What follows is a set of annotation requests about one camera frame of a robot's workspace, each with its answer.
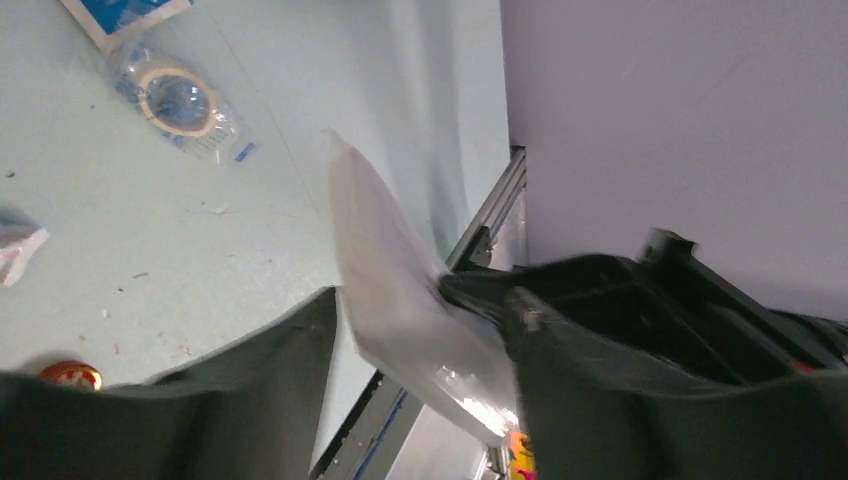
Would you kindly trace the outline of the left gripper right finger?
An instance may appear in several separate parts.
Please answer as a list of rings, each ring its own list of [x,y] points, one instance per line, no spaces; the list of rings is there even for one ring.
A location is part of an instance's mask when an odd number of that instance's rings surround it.
[[[506,298],[526,429],[544,479],[843,479],[847,377],[752,386],[684,373],[566,319],[522,288]]]

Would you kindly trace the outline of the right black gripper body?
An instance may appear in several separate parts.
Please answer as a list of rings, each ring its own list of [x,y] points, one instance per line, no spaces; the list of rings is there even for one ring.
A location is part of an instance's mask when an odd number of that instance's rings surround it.
[[[763,306],[699,261],[695,248],[656,229],[637,260],[583,254],[511,271],[478,267],[444,276],[440,293],[504,330],[506,295],[523,288],[606,339],[723,384],[846,372],[845,326]]]

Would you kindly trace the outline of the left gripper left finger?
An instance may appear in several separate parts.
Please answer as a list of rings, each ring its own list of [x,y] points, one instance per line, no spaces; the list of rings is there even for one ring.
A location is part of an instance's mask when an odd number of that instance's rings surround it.
[[[5,479],[307,479],[337,331],[333,288],[156,380],[99,391],[1,375]]]

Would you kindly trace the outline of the white gauze pad pack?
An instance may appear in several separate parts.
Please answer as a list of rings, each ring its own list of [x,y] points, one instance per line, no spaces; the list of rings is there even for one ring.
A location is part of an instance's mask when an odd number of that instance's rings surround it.
[[[470,435],[501,445],[520,427],[501,337],[442,298],[444,261],[409,225],[372,163],[335,130],[324,134],[335,258],[357,351]]]

